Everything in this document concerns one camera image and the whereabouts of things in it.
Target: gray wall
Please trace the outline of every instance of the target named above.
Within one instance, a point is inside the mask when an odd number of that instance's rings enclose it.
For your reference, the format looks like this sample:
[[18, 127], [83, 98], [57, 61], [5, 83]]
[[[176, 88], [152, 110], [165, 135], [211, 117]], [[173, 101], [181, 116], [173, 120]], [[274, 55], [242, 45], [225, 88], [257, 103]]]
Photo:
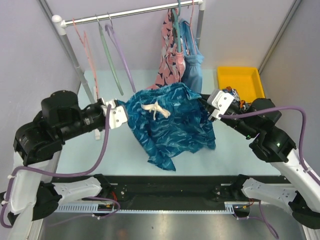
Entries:
[[[171, 4], [177, 0], [47, 0], [54, 14], [65, 20], [95, 14], [117, 13], [127, 10]], [[204, 69], [217, 66], [258, 67], [293, 0], [206, 0], [200, 51], [204, 54]], [[183, 7], [181, 17], [189, 21], [192, 7]], [[166, 11], [150, 12], [115, 18], [114, 30], [121, 41], [128, 66], [132, 70], [157, 69], [161, 55], [161, 24]], [[198, 6], [193, 16], [196, 30]], [[99, 70], [108, 70], [96, 22], [79, 25], [86, 30], [93, 58]], [[83, 69], [89, 70], [87, 57], [73, 26], [67, 34]], [[110, 53], [117, 69], [123, 69], [112, 43]]]
[[[0, 192], [13, 167], [17, 128], [32, 121], [41, 100], [76, 91], [79, 80], [36, 0], [0, 1]], [[0, 226], [1, 239], [7, 229]]]
[[[277, 106], [300, 105], [307, 113], [304, 158], [320, 174], [320, 1], [304, 0], [296, 12], [261, 79]], [[279, 126], [297, 143], [301, 114], [283, 111]]]

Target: white drawstring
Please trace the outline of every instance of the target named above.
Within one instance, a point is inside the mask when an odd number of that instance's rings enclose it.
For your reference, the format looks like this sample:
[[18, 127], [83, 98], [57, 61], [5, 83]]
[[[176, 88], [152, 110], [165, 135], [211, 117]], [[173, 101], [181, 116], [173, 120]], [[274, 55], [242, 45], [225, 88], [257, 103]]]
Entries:
[[159, 112], [161, 113], [166, 119], [171, 115], [171, 113], [159, 106], [158, 101], [156, 101], [154, 104], [148, 104], [148, 105], [143, 105], [141, 104], [142, 109], [149, 111], [149, 113], [153, 112], [153, 120], [156, 120], [156, 113]]

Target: screw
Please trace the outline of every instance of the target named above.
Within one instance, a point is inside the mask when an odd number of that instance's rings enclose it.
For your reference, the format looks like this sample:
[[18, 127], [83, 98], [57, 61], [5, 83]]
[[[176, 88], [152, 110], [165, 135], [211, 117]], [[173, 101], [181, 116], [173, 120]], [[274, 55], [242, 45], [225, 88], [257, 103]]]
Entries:
[[86, 117], [86, 118], [84, 119], [84, 122], [85, 122], [85, 124], [89, 125], [89, 124], [90, 124], [89, 118]]

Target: blue patterned shorts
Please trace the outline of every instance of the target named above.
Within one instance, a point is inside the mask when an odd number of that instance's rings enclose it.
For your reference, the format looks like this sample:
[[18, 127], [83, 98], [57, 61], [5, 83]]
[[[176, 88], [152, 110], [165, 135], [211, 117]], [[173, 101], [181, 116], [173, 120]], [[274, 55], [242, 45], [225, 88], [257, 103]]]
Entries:
[[[141, 90], [128, 102], [120, 101], [128, 115], [128, 126], [149, 155], [149, 163], [175, 171], [171, 158], [184, 151], [195, 153], [203, 147], [215, 149], [213, 124], [198, 101], [201, 96], [178, 82], [155, 90]], [[141, 104], [158, 104], [171, 115], [142, 109]]]

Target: yellow tray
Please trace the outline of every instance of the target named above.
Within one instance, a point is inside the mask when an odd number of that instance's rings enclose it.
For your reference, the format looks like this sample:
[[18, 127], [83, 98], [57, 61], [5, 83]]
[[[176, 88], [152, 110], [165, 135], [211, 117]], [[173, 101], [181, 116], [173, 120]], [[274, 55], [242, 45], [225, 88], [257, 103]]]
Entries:
[[219, 66], [217, 68], [219, 89], [236, 89], [241, 100], [252, 103], [255, 99], [265, 98], [258, 69], [255, 67]]

